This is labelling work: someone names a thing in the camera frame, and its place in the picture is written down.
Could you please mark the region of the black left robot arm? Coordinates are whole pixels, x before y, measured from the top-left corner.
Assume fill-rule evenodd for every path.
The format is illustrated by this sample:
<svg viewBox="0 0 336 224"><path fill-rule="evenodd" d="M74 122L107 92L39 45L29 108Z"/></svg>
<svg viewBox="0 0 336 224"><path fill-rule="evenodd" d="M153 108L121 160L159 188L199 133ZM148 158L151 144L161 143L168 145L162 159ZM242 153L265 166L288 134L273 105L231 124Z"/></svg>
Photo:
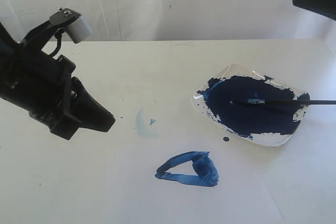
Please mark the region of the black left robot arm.
<svg viewBox="0 0 336 224"><path fill-rule="evenodd" d="M107 132L114 116L72 76L75 64L24 48L1 27L1 98L69 140L79 128Z"/></svg>

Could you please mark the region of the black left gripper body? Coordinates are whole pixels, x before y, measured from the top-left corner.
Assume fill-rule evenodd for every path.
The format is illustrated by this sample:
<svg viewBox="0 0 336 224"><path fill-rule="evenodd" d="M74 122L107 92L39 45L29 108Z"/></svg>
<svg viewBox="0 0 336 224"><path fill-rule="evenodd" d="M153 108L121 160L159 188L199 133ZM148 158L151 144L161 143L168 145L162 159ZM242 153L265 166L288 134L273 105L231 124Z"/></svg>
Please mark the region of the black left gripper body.
<svg viewBox="0 0 336 224"><path fill-rule="evenodd" d="M1 98L48 127L76 125L70 112L75 67L64 56L1 43Z"/></svg>

